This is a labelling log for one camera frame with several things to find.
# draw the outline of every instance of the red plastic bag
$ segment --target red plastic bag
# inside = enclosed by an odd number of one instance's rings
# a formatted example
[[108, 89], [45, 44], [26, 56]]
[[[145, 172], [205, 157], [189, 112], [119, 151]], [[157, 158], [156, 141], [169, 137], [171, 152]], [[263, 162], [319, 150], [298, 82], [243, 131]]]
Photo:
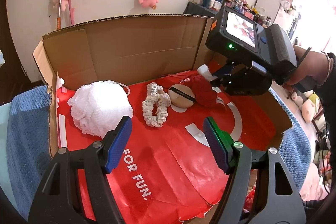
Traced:
[[[184, 74], [195, 75], [196, 72]], [[183, 78], [183, 74], [167, 76], [156, 82], [169, 88]], [[183, 113], [169, 108], [163, 127], [151, 128], [142, 116], [142, 101], [147, 96], [148, 83], [130, 86], [128, 99], [134, 110], [132, 134], [118, 167], [107, 176], [119, 210], [127, 224], [177, 224], [195, 216], [204, 217], [211, 205], [219, 202], [228, 176], [217, 167], [211, 149], [185, 127], [194, 124], [202, 130], [204, 119], [212, 116], [221, 130], [232, 132], [237, 115], [231, 111], [233, 107], [218, 104], [209, 109], [196, 103]], [[71, 90], [61, 93], [59, 89], [57, 92], [57, 112], [66, 117], [69, 150], [86, 148], [100, 139], [82, 134], [74, 126], [67, 104], [73, 95]], [[224, 93], [218, 96], [239, 110], [242, 120], [239, 140], [251, 149], [263, 150], [275, 135], [268, 116], [250, 97], [230, 97]], [[85, 214], [95, 219], [83, 170], [79, 170], [79, 179]]]

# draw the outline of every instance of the cardboard flap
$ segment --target cardboard flap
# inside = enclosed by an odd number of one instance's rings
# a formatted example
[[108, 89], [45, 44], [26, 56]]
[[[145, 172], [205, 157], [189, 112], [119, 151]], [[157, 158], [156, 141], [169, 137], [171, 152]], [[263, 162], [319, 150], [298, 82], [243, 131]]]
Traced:
[[277, 133], [283, 133], [293, 126], [287, 113], [270, 92], [251, 97], [263, 111], [267, 113], [267, 116], [272, 120]]
[[63, 78], [67, 88], [76, 90], [98, 81], [85, 29], [70, 29], [45, 38], [43, 45], [54, 72]]
[[121, 17], [47, 35], [43, 45], [69, 89], [100, 80], [130, 85], [193, 69], [206, 24], [182, 15]]
[[201, 44], [199, 45], [199, 49], [197, 52], [197, 56], [196, 56], [196, 60], [195, 60], [194, 68], [193, 68], [194, 70], [197, 70], [203, 64], [209, 63], [215, 53], [214, 51], [208, 49], [208, 47], [205, 45], [207, 38], [208, 38], [208, 34], [210, 32], [211, 24], [212, 24], [212, 19], [208, 19], [207, 24], [205, 26], [204, 33], [203, 33], [202, 41], [201, 41]]
[[43, 81], [48, 87], [51, 87], [53, 83], [56, 83], [56, 74], [49, 62], [45, 48], [43, 47], [43, 39], [40, 40], [39, 44], [33, 52], [33, 58], [35, 63], [43, 77]]
[[33, 58], [40, 70], [44, 82], [48, 85], [48, 92], [51, 95], [51, 103], [49, 107], [49, 152], [54, 156], [58, 150], [57, 135], [57, 115], [56, 115], [56, 81], [57, 76], [49, 62], [45, 48], [43, 47], [43, 39], [39, 42], [33, 52]]

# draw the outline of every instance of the red yarn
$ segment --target red yarn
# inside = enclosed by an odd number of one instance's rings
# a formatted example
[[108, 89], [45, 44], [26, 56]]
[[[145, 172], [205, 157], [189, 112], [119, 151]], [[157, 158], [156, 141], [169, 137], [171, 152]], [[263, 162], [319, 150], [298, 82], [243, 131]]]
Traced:
[[200, 105], [204, 107], [216, 106], [217, 92], [212, 89], [211, 84], [202, 75], [191, 77], [190, 82], [191, 90]]

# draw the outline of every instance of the blue towel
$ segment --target blue towel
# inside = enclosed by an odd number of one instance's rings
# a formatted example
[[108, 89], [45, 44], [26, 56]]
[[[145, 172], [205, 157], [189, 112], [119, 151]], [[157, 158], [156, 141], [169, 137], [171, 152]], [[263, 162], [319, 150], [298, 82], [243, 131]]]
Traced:
[[10, 108], [8, 173], [19, 213], [26, 220], [37, 187], [51, 161], [48, 140], [50, 101], [47, 87], [41, 86], [16, 96]]
[[292, 128], [283, 133], [279, 152], [283, 161], [286, 163], [288, 170], [292, 174], [296, 187], [300, 190], [306, 179], [310, 165], [310, 143], [307, 135], [303, 131], [294, 114], [289, 110], [273, 89], [269, 89], [269, 91], [285, 110], [293, 124]]

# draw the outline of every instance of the black cable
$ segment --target black cable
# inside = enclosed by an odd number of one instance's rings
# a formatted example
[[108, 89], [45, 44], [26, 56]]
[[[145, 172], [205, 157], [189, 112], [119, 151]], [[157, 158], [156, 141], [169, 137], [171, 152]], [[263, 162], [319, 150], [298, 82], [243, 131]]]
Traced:
[[310, 50], [311, 50], [311, 48], [309, 47], [309, 48], [305, 51], [304, 55], [302, 55], [302, 57], [301, 57], [300, 60], [298, 61], [298, 63], [297, 63], [297, 67], [300, 66], [301, 62], [305, 59], [305, 57], [307, 56], [308, 52], [310, 52]]
[[326, 135], [325, 135], [325, 139], [324, 139], [324, 144], [322, 145], [322, 164], [323, 164], [323, 185], [324, 185], [324, 189], [327, 191], [327, 193], [329, 194], [329, 191], [327, 190], [326, 184], [325, 184], [325, 180], [326, 180], [326, 170], [325, 170], [325, 166], [324, 166], [324, 146], [327, 143], [327, 138], [329, 138], [329, 130], [328, 130], [328, 125], [327, 125], [327, 121], [325, 121], [325, 129], [326, 129]]

